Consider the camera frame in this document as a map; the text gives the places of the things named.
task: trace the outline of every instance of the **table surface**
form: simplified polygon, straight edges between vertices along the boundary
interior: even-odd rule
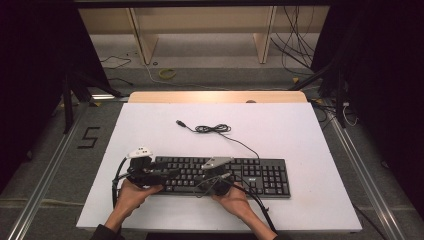
[[[148,101],[152,93],[135,93],[126,103],[104,155],[77,227],[94,229],[104,223],[112,209],[111,180],[125,155],[139,146],[149,147],[153,156],[233,156],[254,157],[241,145],[219,135],[197,135],[179,127],[226,123],[232,127],[229,137],[253,148],[262,158],[284,158],[292,197],[263,199],[277,230],[357,232],[362,229],[340,175],[331,157],[311,105],[305,102],[241,103],[255,94],[277,94],[292,99],[293,92],[159,92],[154,103],[135,103],[133,97]],[[199,101],[168,103],[170,95],[184,95],[188,101],[213,99],[219,94],[235,103]],[[250,201],[265,222],[259,207]],[[210,197],[150,196],[129,217],[124,228],[149,232],[249,232],[246,225],[228,214]]]

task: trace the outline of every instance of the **space bar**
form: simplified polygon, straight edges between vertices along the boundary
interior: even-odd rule
[[[202,193],[203,191],[200,190],[198,187],[184,187],[184,186],[175,186],[174,192],[189,192],[189,193]]]

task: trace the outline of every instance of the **hand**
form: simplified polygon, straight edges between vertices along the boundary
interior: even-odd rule
[[[240,183],[236,182],[235,185],[242,187]],[[231,187],[226,195],[217,196],[212,195],[212,198],[219,202],[227,212],[237,216],[240,219],[245,219],[254,214],[252,208],[247,201],[246,194],[241,190]]]
[[[226,195],[212,195],[212,198],[219,202],[227,212],[240,218],[259,240],[272,240],[277,236],[277,234],[265,225],[255,212],[253,212],[247,201],[246,194],[241,190],[231,187]]]
[[[127,179],[124,180],[119,191],[118,201],[113,212],[110,214],[105,226],[114,232],[118,232],[125,218],[129,217],[134,209],[138,208],[146,198],[162,190],[162,185],[149,188],[138,188]]]

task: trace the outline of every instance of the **metal frame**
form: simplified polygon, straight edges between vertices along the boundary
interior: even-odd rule
[[[331,103],[327,100],[325,100],[325,103],[326,105],[331,105]],[[349,160],[352,163],[353,168],[355,169],[356,174],[358,175],[359,180],[364,187],[365,192],[367,193],[371,204],[374,207],[374,210],[377,213],[377,216],[379,217],[384,229],[386,230],[387,235],[392,240],[406,239],[394,214],[390,210],[377,184],[375,183],[374,178],[372,177],[370,171],[368,171],[364,161],[356,150],[356,147],[353,144],[349,134],[347,133],[346,128],[342,128],[342,126],[337,121],[332,121],[332,125],[349,157]]]
[[[60,141],[59,146],[56,148],[56,151],[53,154],[49,165],[44,171],[43,176],[38,182],[37,187],[29,198],[25,208],[22,210],[19,217],[13,224],[12,230],[9,233],[7,239],[24,239],[25,234],[32,223],[32,220],[34,219],[35,214],[40,207],[40,203],[46,195],[47,190],[49,189],[49,186],[53,181],[57,170],[59,169],[60,163],[62,162],[66,151],[68,150],[68,147],[75,135],[75,132],[78,129],[79,122],[88,109],[88,105],[88,103],[80,104],[80,111],[76,116],[74,125],[70,128],[67,134],[63,135],[62,140]]]

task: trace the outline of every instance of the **small device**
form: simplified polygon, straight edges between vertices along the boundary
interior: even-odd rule
[[[164,164],[152,162],[150,157],[153,153],[146,147],[139,147],[137,150],[128,153],[127,159],[131,159],[128,168],[127,179],[137,187],[164,185],[166,180],[175,178],[180,174],[180,169],[171,169],[169,171],[161,170],[166,167]]]
[[[225,169],[225,164],[233,161],[233,157],[213,157],[202,165],[204,175],[196,177],[195,183],[202,191],[218,196],[227,194],[234,179]]]

